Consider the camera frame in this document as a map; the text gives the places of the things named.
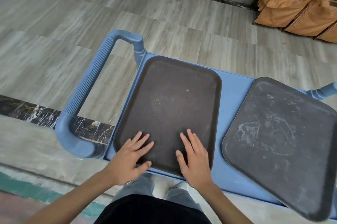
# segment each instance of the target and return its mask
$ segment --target wood-grain tile floor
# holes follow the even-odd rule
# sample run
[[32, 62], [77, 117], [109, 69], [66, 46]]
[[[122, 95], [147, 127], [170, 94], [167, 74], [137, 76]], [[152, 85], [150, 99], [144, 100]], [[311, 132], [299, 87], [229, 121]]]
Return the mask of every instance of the wood-grain tile floor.
[[[113, 29], [142, 34], [153, 53], [305, 90], [337, 81], [337, 45], [255, 16], [210, 0], [0, 0], [0, 94], [62, 110]], [[115, 124], [136, 70], [117, 41], [79, 115]], [[337, 110], [337, 97], [325, 102]]]

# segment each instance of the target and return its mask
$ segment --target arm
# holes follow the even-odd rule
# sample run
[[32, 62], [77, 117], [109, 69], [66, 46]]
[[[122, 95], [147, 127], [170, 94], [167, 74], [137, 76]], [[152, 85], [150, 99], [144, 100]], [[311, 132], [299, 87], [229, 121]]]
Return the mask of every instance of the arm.
[[187, 130], [187, 134], [190, 141], [183, 133], [180, 134], [180, 137], [185, 145], [188, 165], [184, 160], [183, 154], [179, 150], [176, 151], [184, 178], [208, 202], [222, 224], [252, 224], [223, 194], [221, 189], [213, 183], [207, 150], [203, 147], [196, 134], [192, 134], [190, 129]]
[[138, 141], [140, 137], [141, 132], [138, 132], [132, 140], [128, 139], [102, 171], [35, 213], [24, 224], [69, 224], [85, 207], [109, 188], [137, 179], [151, 166], [151, 162], [145, 162], [138, 168], [136, 168], [136, 162], [154, 144], [151, 142], [140, 149], [149, 138], [149, 134]]

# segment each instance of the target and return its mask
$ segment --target blue plastic cart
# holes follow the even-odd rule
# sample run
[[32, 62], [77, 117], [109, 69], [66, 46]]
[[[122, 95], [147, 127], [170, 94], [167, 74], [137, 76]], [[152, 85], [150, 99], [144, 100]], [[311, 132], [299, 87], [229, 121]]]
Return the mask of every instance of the blue plastic cart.
[[[130, 44], [133, 44], [134, 58], [138, 65], [138, 71], [124, 104], [122, 114], [124, 113], [129, 98], [133, 93], [134, 86], [139, 78], [144, 64], [150, 58], [157, 56], [156, 54], [146, 51], [144, 48], [143, 37], [139, 34], [123, 30], [114, 30], [104, 39], [95, 58], [91, 62], [82, 80], [78, 84], [76, 91], [68, 101], [66, 107], [57, 120], [55, 128], [56, 136], [60, 144], [70, 153], [82, 158], [99, 158], [109, 161], [116, 153], [112, 146], [112, 138], [115, 131], [113, 131], [108, 145], [105, 146], [100, 143], [87, 141], [81, 137], [76, 136], [74, 134], [74, 130], [72, 129], [72, 125], [74, 124], [78, 112], [80, 111], [110, 52], [112, 51], [116, 40], [118, 39], [122, 39]], [[238, 171], [230, 167], [221, 153], [222, 140], [255, 79], [222, 70], [212, 70], [221, 77], [222, 87], [226, 88], [226, 90], [222, 90], [221, 92], [213, 168], [211, 171], [214, 183], [216, 183], [223, 191], [284, 207], [280, 201], [266, 192], [263, 188], [259, 187], [245, 176], [240, 174]], [[337, 94], [337, 83], [331, 83], [321, 89], [299, 91], [308, 94], [313, 98], [321, 100], [333, 94]], [[150, 168], [149, 172], [182, 180], [182, 178], [179, 176], [175, 176], [173, 174], [154, 168]], [[331, 211], [330, 218], [334, 220], [337, 219], [335, 207], [333, 207]]]

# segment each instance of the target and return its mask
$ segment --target gray pants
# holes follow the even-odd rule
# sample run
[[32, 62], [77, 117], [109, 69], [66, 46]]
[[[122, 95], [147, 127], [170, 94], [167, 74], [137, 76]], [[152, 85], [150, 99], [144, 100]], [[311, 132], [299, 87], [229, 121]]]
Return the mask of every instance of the gray pants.
[[[131, 194], [153, 196], [152, 192], [154, 189], [154, 182], [150, 177], [151, 175], [149, 173], [145, 173], [138, 179], [124, 185], [123, 188], [116, 193], [113, 201]], [[172, 188], [167, 192], [165, 199], [173, 203], [203, 211], [200, 205], [192, 199], [190, 194], [185, 189]]]

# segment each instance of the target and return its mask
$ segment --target left hand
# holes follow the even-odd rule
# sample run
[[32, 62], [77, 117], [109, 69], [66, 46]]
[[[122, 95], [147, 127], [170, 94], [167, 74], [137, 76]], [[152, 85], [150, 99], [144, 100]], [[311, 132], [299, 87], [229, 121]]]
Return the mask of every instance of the left hand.
[[138, 132], [133, 139], [128, 139], [121, 149], [114, 155], [108, 165], [102, 170], [104, 173], [104, 179], [108, 178], [109, 186], [124, 185], [129, 181], [137, 179], [142, 173], [144, 173], [151, 166], [151, 162], [147, 161], [140, 167], [136, 168], [136, 163], [153, 147], [154, 142], [150, 142], [144, 148], [141, 146], [149, 138], [149, 134], [146, 134], [141, 140], [142, 132]]

